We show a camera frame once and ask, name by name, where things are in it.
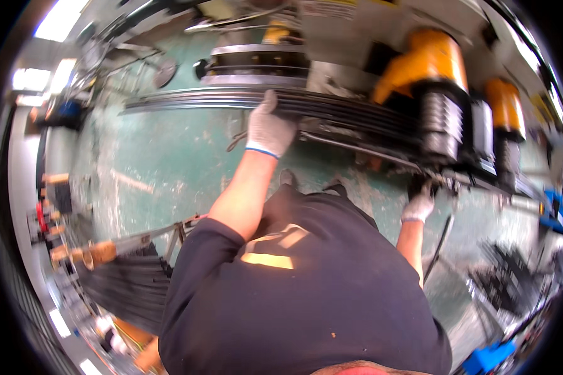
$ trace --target sticker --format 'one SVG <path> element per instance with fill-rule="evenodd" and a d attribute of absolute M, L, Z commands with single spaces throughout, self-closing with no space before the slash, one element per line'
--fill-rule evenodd
<path fill-rule="evenodd" d="M 311 17 L 343 18 L 352 21 L 357 0 L 303 0 L 299 2 L 302 15 Z"/>

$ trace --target shoe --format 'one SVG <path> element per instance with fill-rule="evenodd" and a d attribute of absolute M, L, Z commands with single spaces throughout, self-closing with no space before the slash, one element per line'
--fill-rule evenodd
<path fill-rule="evenodd" d="M 298 180 L 288 168 L 282 169 L 280 172 L 280 186 L 283 184 L 290 185 L 295 190 L 298 190 Z"/>
<path fill-rule="evenodd" d="M 334 178 L 331 179 L 331 181 L 327 185 L 325 185 L 325 187 L 323 188 L 323 191 L 329 190 L 332 186 L 336 186 L 336 185 L 341 185 L 342 187 L 344 187 L 344 184 L 342 184 L 342 181 L 340 181 L 340 178 L 334 177 Z"/>

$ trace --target fluorescent light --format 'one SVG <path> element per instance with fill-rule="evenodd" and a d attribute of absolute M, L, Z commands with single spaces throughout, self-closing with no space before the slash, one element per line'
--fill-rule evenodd
<path fill-rule="evenodd" d="M 17 96 L 18 106 L 41 107 L 46 99 L 34 95 L 19 95 Z"/>
<path fill-rule="evenodd" d="M 82 368 L 83 372 L 86 375 L 102 375 L 100 371 L 96 368 L 96 366 L 88 359 L 84 359 L 80 364 L 79 367 Z"/>
<path fill-rule="evenodd" d="M 50 79 L 50 70 L 17 69 L 13 76 L 13 89 L 44 91 Z"/>
<path fill-rule="evenodd" d="M 59 0 L 35 31 L 35 37 L 65 41 L 89 0 Z"/>
<path fill-rule="evenodd" d="M 55 308 L 54 310 L 50 311 L 49 314 L 50 314 L 50 317 L 52 318 L 52 322 L 54 323 L 54 326 L 56 327 L 56 330 L 58 331 L 60 336 L 62 338 L 70 336 L 71 331 L 69 331 L 69 328 L 67 327 L 67 324 L 65 323 L 65 320 L 62 319 L 62 315 L 60 315 L 60 311 L 58 311 L 58 309 Z"/>
<path fill-rule="evenodd" d="M 50 92 L 52 94 L 58 94 L 62 91 L 65 86 L 69 83 L 69 77 L 71 77 L 71 71 L 75 66 L 75 61 L 77 59 L 62 59 L 58 68 L 54 72 L 54 77 L 52 79 L 52 84 L 50 85 Z"/>

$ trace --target orange machine part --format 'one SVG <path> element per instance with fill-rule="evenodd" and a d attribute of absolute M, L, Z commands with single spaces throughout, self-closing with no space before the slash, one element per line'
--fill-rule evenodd
<path fill-rule="evenodd" d="M 492 109 L 494 129 L 514 133 L 518 141 L 525 140 L 524 112 L 517 87 L 500 78 L 491 79 L 486 83 L 486 99 Z"/>
<path fill-rule="evenodd" d="M 414 31 L 409 48 L 388 64 L 373 90 L 373 102 L 382 104 L 393 91 L 411 95 L 411 85 L 427 79 L 450 80 L 468 92 L 461 49 L 448 34 L 435 29 Z"/>

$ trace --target hand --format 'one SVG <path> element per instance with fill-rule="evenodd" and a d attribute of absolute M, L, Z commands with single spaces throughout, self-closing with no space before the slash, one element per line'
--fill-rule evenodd
<path fill-rule="evenodd" d="M 417 221 L 426 222 L 428 216 L 434 210 L 434 197 L 431 192 L 432 180 L 426 181 L 421 188 L 421 192 L 417 194 L 402 210 L 400 222 Z"/>
<path fill-rule="evenodd" d="M 246 149 L 279 159 L 294 140 L 298 125 L 295 121 L 273 115 L 276 107 L 276 92 L 267 90 L 261 104 L 250 113 Z"/>

